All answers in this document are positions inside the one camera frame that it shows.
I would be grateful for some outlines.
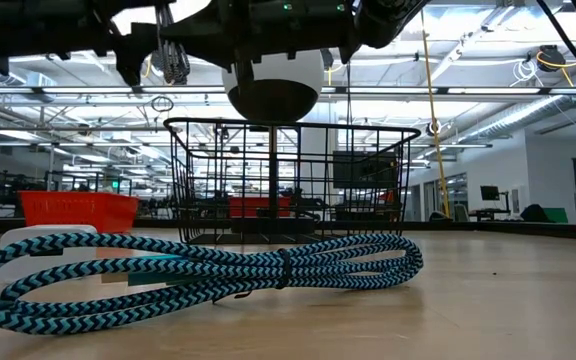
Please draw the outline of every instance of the computer monitor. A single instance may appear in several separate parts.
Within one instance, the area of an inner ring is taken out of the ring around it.
[[[484,201],[499,200],[499,188],[496,186],[482,186],[481,199]]]

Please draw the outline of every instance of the wooden floor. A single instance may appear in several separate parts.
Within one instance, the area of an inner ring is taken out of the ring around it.
[[[167,230],[140,233],[176,238]],[[257,291],[68,337],[0,330],[0,359],[576,359],[576,240],[405,235],[421,247],[426,266],[396,288]],[[84,300],[141,290],[91,278],[29,298]]]

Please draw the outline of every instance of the braided cable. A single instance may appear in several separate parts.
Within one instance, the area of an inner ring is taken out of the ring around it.
[[[257,289],[280,286],[383,289],[410,280],[423,267],[419,248],[412,241],[391,234],[356,235],[279,252],[244,255],[148,237],[68,233],[26,239],[0,249],[0,268],[22,256],[72,247],[125,248],[178,257],[100,259],[35,273],[10,284],[0,294],[0,328],[38,335],[85,333]],[[348,261],[393,250],[403,250],[405,255],[370,262]],[[176,274],[194,280],[103,300],[67,303],[20,300],[43,286],[111,273]]]

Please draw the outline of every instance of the ceiling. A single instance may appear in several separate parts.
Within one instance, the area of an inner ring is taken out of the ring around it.
[[[180,0],[173,4],[176,20],[190,16],[203,8],[208,0]],[[512,91],[521,95],[524,87],[568,87],[561,71],[544,73],[536,70],[534,55],[541,45],[558,45],[569,62],[574,62],[550,22],[541,15],[536,7],[497,8],[496,1],[435,1],[426,6],[426,30],[428,32],[428,58],[433,78],[433,87],[504,87],[512,86]],[[576,44],[576,12],[567,7],[556,14],[569,37]],[[126,33],[134,21],[154,22],[154,11],[148,8],[125,11],[114,19],[119,29]],[[490,25],[489,31],[482,31],[482,24]],[[336,59],[338,52],[332,49]],[[420,16],[413,19],[404,31],[387,47],[372,49],[362,47],[351,61],[350,85],[352,87],[423,87],[426,86],[426,62],[422,41]],[[193,86],[222,85],[222,70],[203,60],[191,58],[191,74],[188,84]],[[114,69],[114,55],[98,58],[93,52],[72,54],[69,61],[61,61],[56,56],[32,56],[11,59],[11,75],[29,85],[29,76],[41,74],[49,79],[53,86],[82,87],[72,94],[52,96],[52,102],[28,99],[21,95],[0,94],[0,126],[37,126],[42,127],[91,127],[124,128],[124,131],[94,132],[80,135],[74,131],[45,131],[38,134],[46,141],[73,142],[119,142],[139,141],[145,143],[169,141],[169,135],[161,130],[161,122],[169,117],[232,118],[242,117],[228,103],[223,92],[194,94],[164,94],[174,101],[170,111],[159,113],[152,107],[157,94],[91,94],[91,87],[124,87],[121,76]],[[576,67],[569,69],[576,82]],[[324,84],[332,87],[348,86],[348,66],[336,60],[332,72],[322,74]],[[12,81],[0,77],[0,87]],[[143,65],[142,85],[161,86],[166,84],[158,71]],[[352,101],[352,119],[347,118],[348,109],[345,97],[322,95],[316,111],[306,117],[306,121],[328,123],[353,123],[356,125],[402,126],[424,130],[431,119],[430,103],[427,94],[403,97],[380,96],[355,98]],[[441,138],[443,141],[459,138],[459,133],[470,131],[474,126],[486,121],[496,113],[517,102],[530,102],[534,98],[520,96],[438,96],[435,104],[436,118],[444,124]],[[552,119],[543,119],[543,126],[552,125]],[[191,138],[196,145],[212,146],[214,137],[209,126],[193,126]],[[374,136],[358,134],[359,143],[374,142]],[[247,133],[247,141],[255,141],[267,146],[267,134]],[[0,141],[29,141],[17,136],[0,133]],[[291,150],[291,142],[297,141],[296,134],[286,135],[283,139],[286,150]],[[487,139],[478,139],[486,143]],[[430,144],[428,136],[417,140],[419,144]],[[161,175],[165,175],[165,159],[170,157],[169,149],[161,147],[136,147],[135,151],[126,151],[125,147],[104,148],[91,152],[88,148],[63,148],[62,156],[87,154],[108,159],[91,161],[79,157],[83,164],[134,164],[136,157],[143,157],[144,165],[161,165]],[[413,150],[417,158],[432,161],[433,157],[424,157],[426,150]],[[463,149],[446,150],[458,153]]]

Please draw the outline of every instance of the wire mesh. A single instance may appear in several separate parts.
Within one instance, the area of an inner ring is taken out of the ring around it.
[[[189,243],[400,234],[417,129],[174,118],[172,208]]]

